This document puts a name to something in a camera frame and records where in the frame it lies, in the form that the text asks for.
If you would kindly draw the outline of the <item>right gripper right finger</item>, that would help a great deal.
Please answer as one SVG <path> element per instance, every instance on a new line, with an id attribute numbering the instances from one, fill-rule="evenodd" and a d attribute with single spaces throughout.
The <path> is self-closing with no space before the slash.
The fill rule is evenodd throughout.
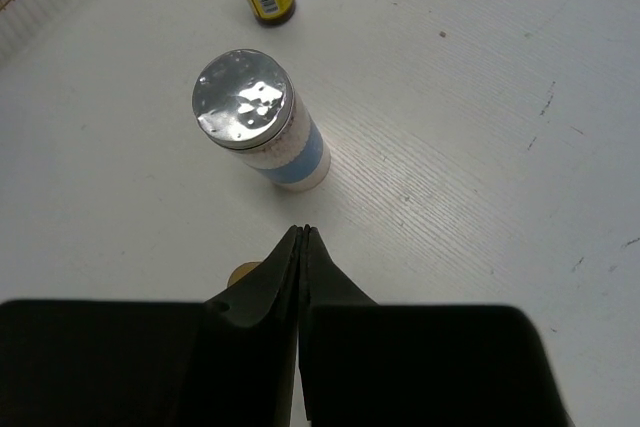
<path id="1" fill-rule="evenodd" d="M 299 369 L 314 426 L 567 426 L 540 335 L 509 305 L 384 305 L 300 251 Z"/>

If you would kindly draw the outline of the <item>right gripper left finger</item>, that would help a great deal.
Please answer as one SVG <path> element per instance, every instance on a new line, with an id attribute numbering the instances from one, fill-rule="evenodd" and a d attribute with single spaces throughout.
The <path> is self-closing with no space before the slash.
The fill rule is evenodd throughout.
<path id="1" fill-rule="evenodd" d="M 286 425 L 302 237 L 204 302 L 3 303 L 2 424 Z"/>

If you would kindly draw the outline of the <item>white jar foil lid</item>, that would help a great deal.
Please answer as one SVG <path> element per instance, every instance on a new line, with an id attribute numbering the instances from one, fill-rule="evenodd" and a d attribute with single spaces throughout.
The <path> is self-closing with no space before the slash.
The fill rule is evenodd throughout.
<path id="1" fill-rule="evenodd" d="M 289 191 L 318 186 L 331 153 L 286 70 L 253 49 L 228 51 L 199 74 L 192 110 L 217 146 Z"/>

